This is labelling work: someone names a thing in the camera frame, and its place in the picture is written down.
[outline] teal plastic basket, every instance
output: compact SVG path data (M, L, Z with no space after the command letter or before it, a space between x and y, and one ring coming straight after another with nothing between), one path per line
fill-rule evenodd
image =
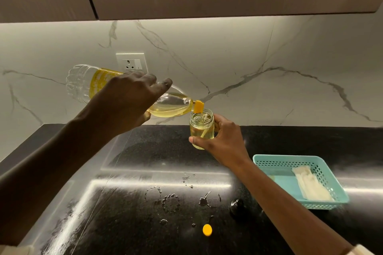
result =
M308 209L331 210L350 201L333 172L319 156L256 154L253 156L253 161L266 175ZM330 192L334 201L305 199L291 170L298 166L310 166L311 172Z

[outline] granite countertop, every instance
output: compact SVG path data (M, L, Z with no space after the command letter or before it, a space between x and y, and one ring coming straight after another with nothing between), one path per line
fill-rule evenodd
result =
M350 203L313 213L350 243L383 254L383 129L248 126L242 133L251 157L322 157ZM188 126L146 125L111 141L74 175L23 243L55 255L292 254L247 189L188 136ZM201 197L210 191L207 205ZM175 195L164 201L169 194ZM246 219L230 215L235 198L243 199ZM202 233L207 223L210 237Z

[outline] switch plate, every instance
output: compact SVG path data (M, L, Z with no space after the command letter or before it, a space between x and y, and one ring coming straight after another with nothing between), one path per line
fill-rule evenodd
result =
M120 72L142 70L147 73L145 54L116 54L117 66Z

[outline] glass jar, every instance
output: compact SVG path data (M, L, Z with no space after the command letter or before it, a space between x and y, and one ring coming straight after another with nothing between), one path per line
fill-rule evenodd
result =
M192 112L190 115L190 135L205 139L214 138L214 115L210 109L204 109L202 113Z

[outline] yellow cap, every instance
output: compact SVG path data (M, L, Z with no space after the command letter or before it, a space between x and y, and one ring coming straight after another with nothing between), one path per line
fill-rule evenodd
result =
M202 232L204 233L205 236L209 237L211 235L211 233L213 232L213 229L211 228L211 226L209 224L206 224L202 228Z
M202 113L203 112L204 103L202 101L197 100L194 104L194 113Z

